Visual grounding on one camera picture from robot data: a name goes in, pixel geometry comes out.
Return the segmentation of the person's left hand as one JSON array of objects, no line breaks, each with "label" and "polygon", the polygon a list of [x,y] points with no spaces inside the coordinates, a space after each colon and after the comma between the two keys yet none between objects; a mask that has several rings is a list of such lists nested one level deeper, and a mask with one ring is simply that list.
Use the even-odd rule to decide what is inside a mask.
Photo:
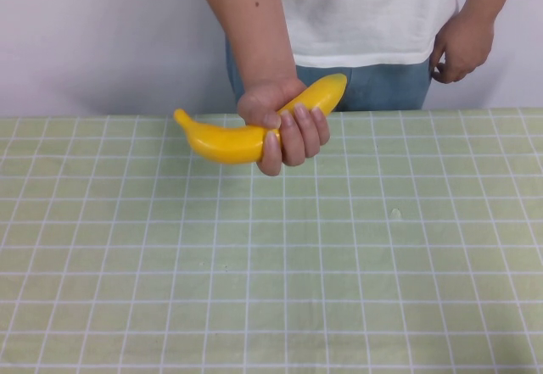
[{"label": "person's left hand", "polygon": [[494,41],[494,20],[461,11],[435,37],[430,74],[441,84],[464,79],[487,60]]}]

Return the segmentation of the person's right hand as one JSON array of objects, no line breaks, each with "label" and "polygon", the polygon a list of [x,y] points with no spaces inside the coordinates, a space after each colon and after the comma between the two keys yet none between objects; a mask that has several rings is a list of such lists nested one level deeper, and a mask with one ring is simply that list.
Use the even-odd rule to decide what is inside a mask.
[{"label": "person's right hand", "polygon": [[278,176],[284,165],[302,165],[330,139],[327,118],[320,110],[308,110],[299,103],[292,113],[279,112],[304,90],[297,78],[262,80],[247,86],[238,100],[238,114],[247,124],[269,130],[258,163],[267,176]]}]

